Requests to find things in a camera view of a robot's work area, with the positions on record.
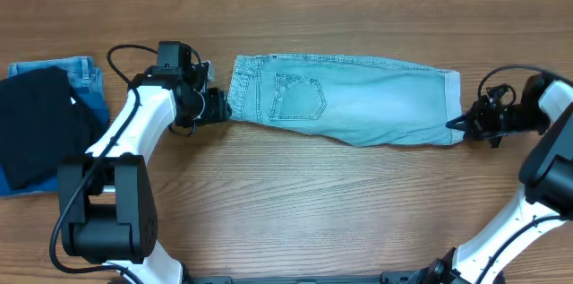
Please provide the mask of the light blue denim shorts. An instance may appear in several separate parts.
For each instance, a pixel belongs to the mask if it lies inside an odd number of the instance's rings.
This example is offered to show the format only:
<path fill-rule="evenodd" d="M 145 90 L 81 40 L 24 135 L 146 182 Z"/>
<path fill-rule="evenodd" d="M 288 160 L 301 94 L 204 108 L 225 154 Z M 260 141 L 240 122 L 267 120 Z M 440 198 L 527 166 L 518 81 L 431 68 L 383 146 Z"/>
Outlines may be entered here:
<path fill-rule="evenodd" d="M 228 100 L 234 120 L 353 146 L 449 146 L 460 91 L 456 71 L 380 56 L 240 55 Z"/>

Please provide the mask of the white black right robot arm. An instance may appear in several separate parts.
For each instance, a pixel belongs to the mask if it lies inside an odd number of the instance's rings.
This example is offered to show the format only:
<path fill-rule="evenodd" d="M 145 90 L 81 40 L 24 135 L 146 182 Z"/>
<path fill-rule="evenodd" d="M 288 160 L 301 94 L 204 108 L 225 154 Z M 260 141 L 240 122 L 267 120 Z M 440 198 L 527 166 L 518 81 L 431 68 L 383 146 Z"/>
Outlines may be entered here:
<path fill-rule="evenodd" d="M 538 105 L 551 126 L 519 170 L 514 197 L 478 235 L 410 275 L 409 283 L 498 283 L 534 241 L 572 221 L 572 82 L 555 79 Z"/>

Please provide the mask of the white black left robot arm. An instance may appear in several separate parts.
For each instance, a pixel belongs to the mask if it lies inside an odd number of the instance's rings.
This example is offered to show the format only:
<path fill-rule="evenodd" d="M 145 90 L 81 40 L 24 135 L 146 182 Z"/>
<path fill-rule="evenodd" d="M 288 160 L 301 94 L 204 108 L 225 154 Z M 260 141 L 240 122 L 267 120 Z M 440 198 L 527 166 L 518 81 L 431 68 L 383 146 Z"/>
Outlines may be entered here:
<path fill-rule="evenodd" d="M 155 65 L 127 79 L 127 99 L 109 129 L 57 169 L 60 215 L 49 242 L 61 272 L 115 271 L 124 283 L 189 283 L 182 262 L 158 241 L 147 164 L 163 132 L 189 137 L 227 121 L 227 94 L 191 46 L 161 41 Z"/>

